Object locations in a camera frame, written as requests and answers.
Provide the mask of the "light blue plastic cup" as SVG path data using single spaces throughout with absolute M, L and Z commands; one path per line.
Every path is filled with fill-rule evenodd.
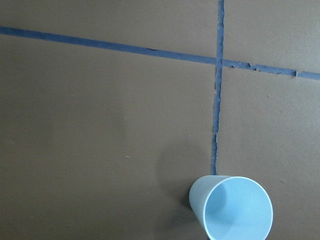
M 271 199 L 247 177 L 200 177 L 190 188 L 189 204 L 210 240 L 265 240 L 272 228 Z

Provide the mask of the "long blue tape strip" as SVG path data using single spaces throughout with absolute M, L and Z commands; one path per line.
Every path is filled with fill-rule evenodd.
M 215 84 L 214 84 L 214 105 L 212 121 L 212 146 L 211 146 L 211 174 L 217 174 L 218 159 L 218 132 L 220 123 L 221 91 L 222 91 L 222 71 L 224 56 L 224 0 L 218 1 L 217 12 L 217 39 L 216 39 L 216 64 L 215 64 Z

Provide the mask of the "torn crossing blue tape strip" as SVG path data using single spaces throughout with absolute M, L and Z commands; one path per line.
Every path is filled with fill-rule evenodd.
M 89 39 L 89 38 L 61 35 L 61 34 L 41 32 L 41 31 L 33 31 L 33 30 L 26 30 L 26 29 L 19 29 L 19 28 L 5 27 L 5 26 L 0 27 L 0 33 L 2 35 L 8 35 L 8 36 L 37 39 L 42 41 L 50 41 L 50 42 L 57 42 L 57 43 L 64 43 L 64 44 L 71 44 L 71 45 L 79 45 L 79 46 L 85 46 L 85 47 L 113 50 L 113 51 L 119 51 L 119 52 L 147 55 L 147 56 L 174 59 L 174 60 L 182 60 L 182 61 L 195 62 L 195 63 L 203 63 L 203 64 L 211 64 L 211 65 L 215 65 L 217 63 L 216 58 L 209 57 L 209 56 L 194 55 L 194 54 L 166 51 L 166 50 L 160 50 L 160 49 L 152 49 L 152 48 L 135 46 L 135 45 L 121 44 L 121 43 L 115 43 L 115 42 L 109 42 L 109 41 L 95 40 L 95 39 Z M 288 68 L 260 65 L 260 64 L 252 65 L 249 62 L 223 59 L 222 65 L 224 67 L 271 73 L 271 74 L 277 74 L 277 75 L 286 75 L 286 76 L 299 77 L 299 78 L 312 79 L 312 80 L 320 79 L 320 74 L 315 72 L 308 72 L 308 71 L 299 72 L 298 70 L 295 70 L 295 69 L 288 69 Z

